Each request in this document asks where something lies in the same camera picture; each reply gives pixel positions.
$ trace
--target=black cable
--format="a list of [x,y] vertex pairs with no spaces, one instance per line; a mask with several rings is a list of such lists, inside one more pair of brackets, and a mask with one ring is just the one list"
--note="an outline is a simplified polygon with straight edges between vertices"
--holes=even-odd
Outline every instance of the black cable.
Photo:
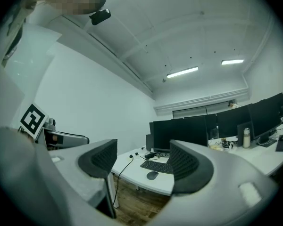
[[[125,166],[125,168],[121,171],[121,173],[120,173],[120,174],[118,175],[118,177],[117,177],[117,191],[118,191],[118,180],[119,180],[119,176],[120,176],[120,175],[122,174],[122,172],[130,165],[131,162],[129,162],[128,165]],[[115,197],[114,197],[114,201],[113,201],[112,206],[114,205],[115,200],[116,200],[116,198],[117,198],[117,191],[115,192]]]

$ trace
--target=monitor stand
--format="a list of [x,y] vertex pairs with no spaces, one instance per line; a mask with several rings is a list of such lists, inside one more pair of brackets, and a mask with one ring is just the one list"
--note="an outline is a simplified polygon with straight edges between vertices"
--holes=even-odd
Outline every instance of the monitor stand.
[[273,143],[277,142],[275,139],[269,139],[268,133],[265,133],[264,135],[260,136],[259,143],[257,145],[263,146],[263,147],[269,147]]

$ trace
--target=white ceiling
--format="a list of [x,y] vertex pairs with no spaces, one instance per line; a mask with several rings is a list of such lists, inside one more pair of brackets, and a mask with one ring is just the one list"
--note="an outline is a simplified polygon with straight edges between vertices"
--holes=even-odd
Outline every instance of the white ceiling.
[[[242,73],[262,46],[271,16],[261,0],[107,0],[104,8],[112,17],[97,26],[88,15],[71,19],[109,47],[151,90]],[[221,66],[226,59],[245,61]],[[195,66],[199,71],[166,78]]]

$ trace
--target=person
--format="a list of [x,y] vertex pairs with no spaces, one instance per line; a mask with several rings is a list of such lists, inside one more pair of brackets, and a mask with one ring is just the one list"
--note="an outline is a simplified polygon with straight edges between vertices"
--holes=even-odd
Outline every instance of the person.
[[232,109],[236,109],[236,108],[242,107],[241,105],[238,105],[238,104],[234,103],[234,101],[232,101],[232,100],[230,100],[228,102],[228,106],[231,107]]

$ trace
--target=keyboard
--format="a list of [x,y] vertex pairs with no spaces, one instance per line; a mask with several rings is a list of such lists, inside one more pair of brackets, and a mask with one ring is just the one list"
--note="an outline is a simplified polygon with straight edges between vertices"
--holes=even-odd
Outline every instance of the keyboard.
[[147,160],[141,165],[141,167],[152,171],[173,174],[172,166],[166,163]]

